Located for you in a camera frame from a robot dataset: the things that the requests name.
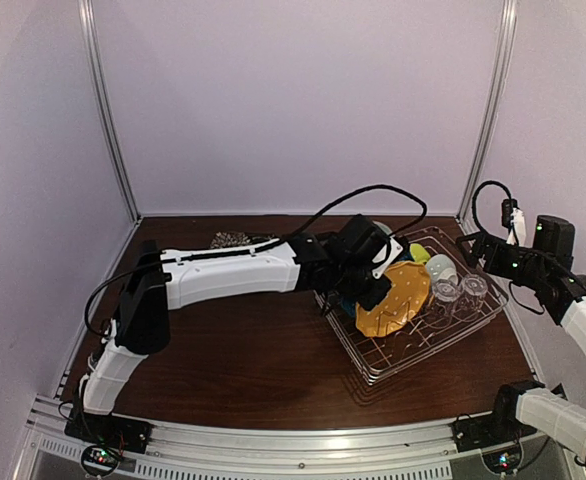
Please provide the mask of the yellow polka dot plate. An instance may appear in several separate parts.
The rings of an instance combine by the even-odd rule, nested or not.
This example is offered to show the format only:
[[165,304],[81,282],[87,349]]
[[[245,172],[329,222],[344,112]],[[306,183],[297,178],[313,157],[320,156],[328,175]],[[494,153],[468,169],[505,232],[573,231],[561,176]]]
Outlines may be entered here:
[[365,337],[382,338],[402,329],[421,310],[430,293],[431,277],[424,264],[398,262],[385,272],[391,288],[371,311],[356,308],[356,328]]

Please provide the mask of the black square floral plate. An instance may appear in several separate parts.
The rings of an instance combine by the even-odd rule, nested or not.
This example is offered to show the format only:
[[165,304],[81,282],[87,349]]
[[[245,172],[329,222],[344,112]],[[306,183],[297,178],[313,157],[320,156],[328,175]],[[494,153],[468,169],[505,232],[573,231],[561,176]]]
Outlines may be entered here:
[[221,231],[214,234],[209,248],[223,249],[243,247],[272,241],[276,238],[272,234],[247,233],[237,231]]

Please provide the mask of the blue polka dot plate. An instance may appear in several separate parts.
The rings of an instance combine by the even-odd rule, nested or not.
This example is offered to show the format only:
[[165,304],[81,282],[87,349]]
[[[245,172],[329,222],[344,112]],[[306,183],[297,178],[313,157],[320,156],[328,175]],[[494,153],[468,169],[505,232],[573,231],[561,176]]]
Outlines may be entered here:
[[357,316],[357,303],[355,300],[349,299],[347,297],[341,297],[339,299],[339,305],[344,313],[350,318],[355,318]]

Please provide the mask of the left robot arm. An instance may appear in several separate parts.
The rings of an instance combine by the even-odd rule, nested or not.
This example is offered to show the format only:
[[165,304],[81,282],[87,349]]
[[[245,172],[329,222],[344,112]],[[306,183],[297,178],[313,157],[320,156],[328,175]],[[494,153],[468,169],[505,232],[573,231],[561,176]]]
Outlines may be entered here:
[[112,413],[135,369],[170,342],[170,313],[199,302],[254,293],[336,292],[365,310],[391,289],[386,272],[405,244],[358,214],[338,232],[300,228],[282,238],[220,249],[159,250],[145,245],[123,281],[119,303],[101,345],[77,387],[79,429],[96,444],[117,433]]

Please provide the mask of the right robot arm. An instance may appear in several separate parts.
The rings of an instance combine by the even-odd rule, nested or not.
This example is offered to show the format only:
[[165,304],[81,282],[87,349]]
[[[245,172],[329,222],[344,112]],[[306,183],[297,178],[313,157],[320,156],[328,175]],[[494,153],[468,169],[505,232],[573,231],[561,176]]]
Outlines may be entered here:
[[[586,275],[572,272],[575,227],[569,221],[540,215],[533,244],[520,246],[486,231],[457,238],[465,263],[533,291],[544,311],[586,356]],[[573,452],[586,470],[586,409],[541,383],[507,384],[498,391],[485,430],[492,440],[508,440],[527,426]]]

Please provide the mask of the white grid pattern bowl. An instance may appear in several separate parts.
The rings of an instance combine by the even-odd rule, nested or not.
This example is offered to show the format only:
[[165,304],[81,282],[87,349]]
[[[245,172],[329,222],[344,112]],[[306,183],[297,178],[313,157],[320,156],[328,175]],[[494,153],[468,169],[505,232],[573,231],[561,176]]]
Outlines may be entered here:
[[432,283],[446,280],[457,285],[459,282],[456,265],[454,261],[445,254],[436,254],[432,256],[426,262],[425,267]]

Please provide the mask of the clear glass far right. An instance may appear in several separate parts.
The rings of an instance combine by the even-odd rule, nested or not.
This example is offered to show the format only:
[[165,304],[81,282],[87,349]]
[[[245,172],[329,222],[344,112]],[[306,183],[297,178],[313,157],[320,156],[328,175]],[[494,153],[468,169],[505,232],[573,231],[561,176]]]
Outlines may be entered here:
[[487,281],[478,274],[468,274],[460,282],[460,297],[455,308],[455,318],[472,322],[482,315],[482,307],[488,292]]

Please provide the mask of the clear glass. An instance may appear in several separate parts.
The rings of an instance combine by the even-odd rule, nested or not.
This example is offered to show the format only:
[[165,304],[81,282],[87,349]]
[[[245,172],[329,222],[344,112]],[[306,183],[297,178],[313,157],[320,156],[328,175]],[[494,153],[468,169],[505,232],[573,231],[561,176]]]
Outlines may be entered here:
[[435,329],[448,327],[453,320],[453,313],[461,296],[460,289],[454,282],[437,280],[431,288],[431,295],[424,311],[424,322]]
[[478,274],[468,274],[460,282],[460,297],[455,308],[455,318],[472,322],[482,315],[482,307],[488,292],[487,281]]

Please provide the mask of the lime green bowl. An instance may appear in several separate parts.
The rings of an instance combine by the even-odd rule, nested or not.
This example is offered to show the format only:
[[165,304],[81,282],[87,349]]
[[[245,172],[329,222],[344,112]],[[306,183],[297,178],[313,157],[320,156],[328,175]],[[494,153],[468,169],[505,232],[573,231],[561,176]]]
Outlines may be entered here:
[[409,260],[425,265],[431,259],[431,254],[419,243],[409,245]]

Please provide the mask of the pale green flower plate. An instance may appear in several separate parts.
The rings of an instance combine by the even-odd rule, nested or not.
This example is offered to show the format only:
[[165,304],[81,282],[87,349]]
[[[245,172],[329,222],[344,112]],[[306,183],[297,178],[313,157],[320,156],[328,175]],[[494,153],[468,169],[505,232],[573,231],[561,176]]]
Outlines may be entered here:
[[391,227],[389,227],[388,225],[386,225],[382,222],[378,222],[378,221],[375,221],[374,224],[384,233],[385,236],[387,236],[389,238],[395,237],[395,233],[393,232],[393,229]]

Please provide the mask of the right aluminium frame post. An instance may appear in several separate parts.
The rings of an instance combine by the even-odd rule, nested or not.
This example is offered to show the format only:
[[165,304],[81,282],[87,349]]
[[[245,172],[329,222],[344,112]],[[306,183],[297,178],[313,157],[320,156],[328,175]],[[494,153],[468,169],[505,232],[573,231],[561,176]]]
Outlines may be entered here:
[[497,124],[499,107],[506,85],[517,29],[518,2],[502,2],[497,46],[494,56],[489,90],[480,125],[478,139],[474,149],[470,173],[467,177],[462,200],[456,215],[460,224],[470,218],[472,195],[481,181],[482,171],[488,157],[493,133]]

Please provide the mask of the front aluminium rail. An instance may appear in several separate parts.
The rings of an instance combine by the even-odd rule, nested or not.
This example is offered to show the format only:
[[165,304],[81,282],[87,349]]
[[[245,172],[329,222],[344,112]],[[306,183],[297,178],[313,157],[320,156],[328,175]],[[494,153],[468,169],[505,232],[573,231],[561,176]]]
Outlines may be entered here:
[[[80,466],[88,443],[65,435],[68,407],[59,404],[35,397],[8,479],[91,479]],[[482,450],[458,450],[454,420],[306,431],[145,420],[145,453],[125,453],[104,479],[586,479],[574,455],[554,442],[524,471],[495,474]]]

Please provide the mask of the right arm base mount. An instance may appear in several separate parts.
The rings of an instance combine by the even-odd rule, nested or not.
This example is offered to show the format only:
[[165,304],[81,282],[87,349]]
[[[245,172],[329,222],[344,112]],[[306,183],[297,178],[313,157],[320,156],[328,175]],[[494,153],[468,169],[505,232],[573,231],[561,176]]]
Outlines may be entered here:
[[453,440],[459,453],[516,443],[537,430],[517,421],[498,421],[491,413],[472,417],[460,415],[451,424]]

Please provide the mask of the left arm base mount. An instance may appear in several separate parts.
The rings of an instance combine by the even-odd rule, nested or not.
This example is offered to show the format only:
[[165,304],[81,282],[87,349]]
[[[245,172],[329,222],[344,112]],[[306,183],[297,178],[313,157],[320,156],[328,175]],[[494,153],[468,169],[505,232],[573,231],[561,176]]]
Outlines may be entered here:
[[117,415],[76,413],[66,422],[64,433],[91,444],[144,454],[150,439],[149,422]]

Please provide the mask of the left aluminium frame post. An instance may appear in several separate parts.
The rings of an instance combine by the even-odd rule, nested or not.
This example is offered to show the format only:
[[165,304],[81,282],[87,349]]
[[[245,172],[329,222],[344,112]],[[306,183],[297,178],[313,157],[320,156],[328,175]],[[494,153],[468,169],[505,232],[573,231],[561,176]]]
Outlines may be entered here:
[[124,202],[127,216],[133,223],[136,223],[141,219],[141,214],[124,163],[122,149],[109,100],[95,22],[94,2],[90,0],[79,0],[78,9],[98,116],[109,159],[114,170],[116,184]]

